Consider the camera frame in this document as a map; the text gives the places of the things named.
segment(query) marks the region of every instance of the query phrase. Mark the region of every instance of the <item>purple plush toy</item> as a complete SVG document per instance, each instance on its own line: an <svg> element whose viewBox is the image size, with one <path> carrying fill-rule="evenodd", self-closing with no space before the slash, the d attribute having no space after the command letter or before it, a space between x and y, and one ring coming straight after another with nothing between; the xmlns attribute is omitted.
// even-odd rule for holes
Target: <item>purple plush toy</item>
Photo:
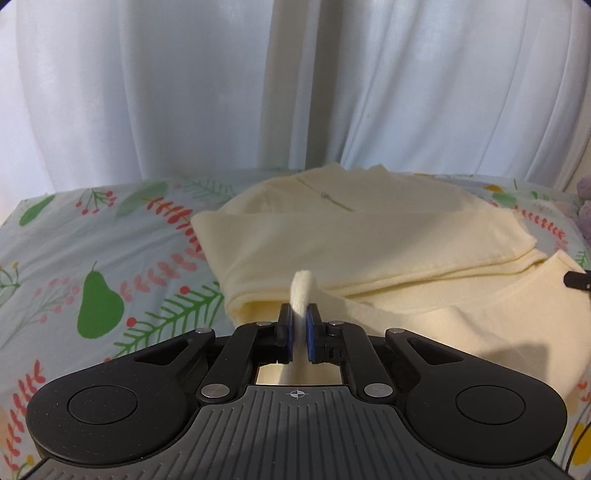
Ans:
<svg viewBox="0 0 591 480"><path fill-rule="evenodd" d="M591 176L583 177L577 183L577 194L584 201L574 222L581 230L587 244L591 245Z"/></svg>

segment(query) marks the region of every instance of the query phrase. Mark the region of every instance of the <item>crosshair marking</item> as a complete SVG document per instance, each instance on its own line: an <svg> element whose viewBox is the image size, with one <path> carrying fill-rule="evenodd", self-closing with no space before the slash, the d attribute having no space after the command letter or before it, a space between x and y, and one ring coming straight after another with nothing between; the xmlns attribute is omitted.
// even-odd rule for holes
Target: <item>crosshair marking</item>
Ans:
<svg viewBox="0 0 591 480"><path fill-rule="evenodd" d="M294 398L300 399L304 395L308 395L308 394L302 392L302 390L294 390L293 392L289 392L288 395L291 395Z"/></svg>

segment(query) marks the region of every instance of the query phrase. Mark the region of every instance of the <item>white curtain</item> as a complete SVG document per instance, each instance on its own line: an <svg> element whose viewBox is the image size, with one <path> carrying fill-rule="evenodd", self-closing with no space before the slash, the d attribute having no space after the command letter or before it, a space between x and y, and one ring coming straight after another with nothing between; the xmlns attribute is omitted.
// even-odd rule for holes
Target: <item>white curtain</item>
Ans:
<svg viewBox="0 0 591 480"><path fill-rule="evenodd" d="M14 0L0 218L55 190L329 161L563 187L590 52L583 0Z"/></svg>

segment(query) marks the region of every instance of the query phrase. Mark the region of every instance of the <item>cream sweater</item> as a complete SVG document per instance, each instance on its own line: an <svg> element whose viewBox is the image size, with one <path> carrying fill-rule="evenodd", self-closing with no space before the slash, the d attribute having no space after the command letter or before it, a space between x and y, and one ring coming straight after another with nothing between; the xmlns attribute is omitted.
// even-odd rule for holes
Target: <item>cream sweater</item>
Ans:
<svg viewBox="0 0 591 480"><path fill-rule="evenodd" d="M325 319L373 335L404 327L562 395L589 363L589 295L562 284L580 267L565 254L544 262L510 210L458 187L332 164L266 181L191 222L237 324L275 318L290 298L300 314L315 301ZM306 363L259 380L338 380Z"/></svg>

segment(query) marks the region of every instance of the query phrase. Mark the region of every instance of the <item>floral bedsheet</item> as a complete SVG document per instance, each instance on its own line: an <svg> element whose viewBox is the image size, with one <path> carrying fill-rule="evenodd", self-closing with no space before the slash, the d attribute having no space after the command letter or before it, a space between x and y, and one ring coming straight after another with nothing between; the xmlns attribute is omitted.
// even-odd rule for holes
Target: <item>floral bedsheet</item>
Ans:
<svg viewBox="0 0 591 480"><path fill-rule="evenodd" d="M46 382L199 326L233 326L191 215L289 172L245 170L58 193L21 202L0 228L0 478L39 461L24 421ZM590 268L570 218L576 196L515 180L438 176L522 215L538 246ZM585 478L591 468L591 370L567 401L554 457Z"/></svg>

